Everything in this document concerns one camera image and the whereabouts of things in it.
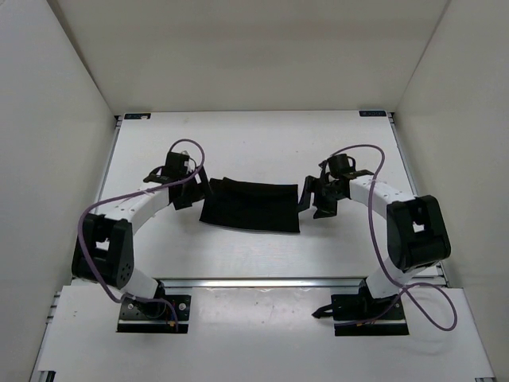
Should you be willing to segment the black skirt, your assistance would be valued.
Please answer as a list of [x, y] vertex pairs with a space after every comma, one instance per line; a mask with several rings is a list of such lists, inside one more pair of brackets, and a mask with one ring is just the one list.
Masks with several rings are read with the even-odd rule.
[[211, 179], [200, 221], [224, 228], [298, 234], [298, 186]]

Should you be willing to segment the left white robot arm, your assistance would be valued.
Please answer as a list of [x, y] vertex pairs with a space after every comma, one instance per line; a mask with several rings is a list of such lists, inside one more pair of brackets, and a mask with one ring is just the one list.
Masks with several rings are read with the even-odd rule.
[[139, 190], [103, 202], [117, 203], [111, 211], [94, 214], [99, 203], [86, 210], [78, 223], [72, 274], [99, 283], [114, 302], [131, 298], [147, 316], [162, 314], [164, 286], [136, 268], [134, 235], [170, 205], [185, 209], [212, 194], [204, 164], [192, 170], [191, 162], [187, 153], [170, 151], [165, 165], [150, 172]]

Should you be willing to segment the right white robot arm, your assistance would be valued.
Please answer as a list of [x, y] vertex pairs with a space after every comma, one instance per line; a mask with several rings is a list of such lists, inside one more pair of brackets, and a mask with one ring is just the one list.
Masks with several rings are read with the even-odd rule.
[[356, 299], [365, 318], [376, 318], [385, 309], [385, 298], [396, 295], [417, 273], [447, 259], [451, 244], [438, 200], [417, 197], [376, 181], [368, 170], [326, 173], [305, 179], [298, 212], [314, 206], [315, 219], [337, 214], [343, 199], [371, 206], [387, 223], [387, 253], [383, 265], [365, 280], [367, 292]]

